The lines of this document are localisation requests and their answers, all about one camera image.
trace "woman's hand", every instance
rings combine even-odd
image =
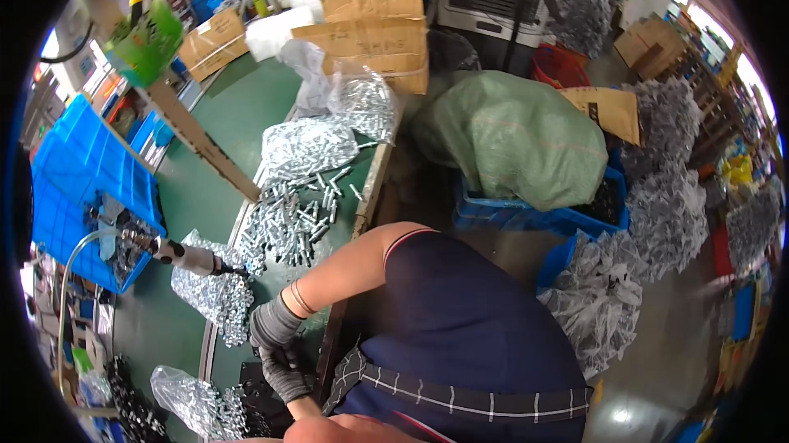
[[[282,350],[266,352],[260,348],[258,351],[261,353],[263,378],[277,392],[285,405],[309,396],[311,390],[304,383],[304,377],[299,371],[286,365],[284,356],[281,355]]]
[[[253,348],[261,350],[261,358],[268,358],[272,352],[291,342],[303,320],[288,309],[278,294],[251,312],[249,342]]]

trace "metal bolt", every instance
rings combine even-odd
[[[353,192],[353,196],[355,196],[359,201],[365,200],[364,197],[361,196],[361,193],[359,193],[359,190],[357,190],[356,187],[353,185],[353,183],[348,185],[348,187],[350,188],[350,191]]]

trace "wooden pole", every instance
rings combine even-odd
[[[91,19],[99,30],[97,35],[106,41],[123,16],[118,7],[118,1],[85,0],[85,4],[88,6]],[[257,201],[261,195],[261,189],[216,145],[216,142],[203,130],[200,123],[178,100],[178,96],[164,82],[163,78],[157,80],[147,91],[138,89],[137,92],[146,97],[147,101],[156,104],[167,126],[192,152],[208,162],[208,165],[233,188],[243,194],[244,198],[249,201]]]
[[[261,189],[219,148],[211,136],[203,130],[203,127],[186,107],[178,100],[178,96],[173,92],[173,88],[164,79],[160,78],[153,85],[148,87],[151,100],[162,113],[162,119],[167,123],[173,133],[192,152],[208,162],[208,165],[219,174],[225,181],[229,182],[233,188],[238,190],[249,201],[255,202],[261,196]]]

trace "blue plastic bin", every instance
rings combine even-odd
[[[630,226],[630,212],[624,205],[627,196],[625,179],[619,171],[613,168],[606,168],[603,177],[618,181],[618,196],[622,204],[618,225],[597,221],[597,219],[569,208],[540,212],[522,200],[471,198],[468,196],[468,184],[463,175],[460,175],[455,185],[455,208],[452,212],[452,222],[454,228],[459,231],[483,227],[503,231],[541,229],[572,236],[580,229],[593,238],[597,238],[603,231],[607,231],[609,234],[626,231]]]
[[[735,293],[735,326],[731,339],[735,342],[750,337],[750,327],[754,319],[754,294],[756,287],[748,284]]]
[[[115,139],[82,95],[76,96],[54,123],[33,166],[75,205],[93,201],[96,190],[107,192],[164,235],[156,179]],[[72,175],[79,178],[78,184]]]
[[[548,252],[543,266],[538,274],[538,291],[553,285],[559,273],[567,269],[575,253],[575,236],[569,238],[564,244],[559,244]]]
[[[83,221],[83,206],[69,201],[44,174],[35,171],[33,205],[33,241],[43,241],[46,252],[65,265],[76,244],[89,232]],[[118,287],[112,267],[99,257],[99,242],[94,240],[76,256],[72,271],[105,289],[122,294],[150,260],[151,255],[143,253],[124,284]]]
[[[96,192],[107,192],[166,235],[156,200],[156,179],[109,133],[82,95],[46,134],[33,160],[32,174],[32,238],[44,242],[46,252],[63,264],[89,232],[84,207],[95,201]],[[74,273],[123,293],[150,258],[143,254],[119,287],[112,267],[99,257],[98,241],[93,241],[74,261]]]
[[[143,121],[143,124],[140,127],[140,129],[137,130],[137,133],[134,135],[134,139],[132,140],[132,142],[129,143],[129,145],[132,147],[132,150],[134,150],[137,153],[140,153],[140,151],[143,150],[143,147],[145,146],[145,142],[148,141],[148,137],[150,137],[151,134],[153,133],[153,126],[155,122],[156,122],[156,112],[151,111],[150,113],[148,113],[148,117],[145,118],[145,121]]]

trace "apron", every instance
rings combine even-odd
[[[437,385],[372,364],[359,349],[352,349],[335,369],[331,393],[323,406],[329,416],[357,383],[367,383],[416,405],[475,421],[535,424],[586,416],[594,391],[587,386],[559,392],[502,395],[456,386]]]

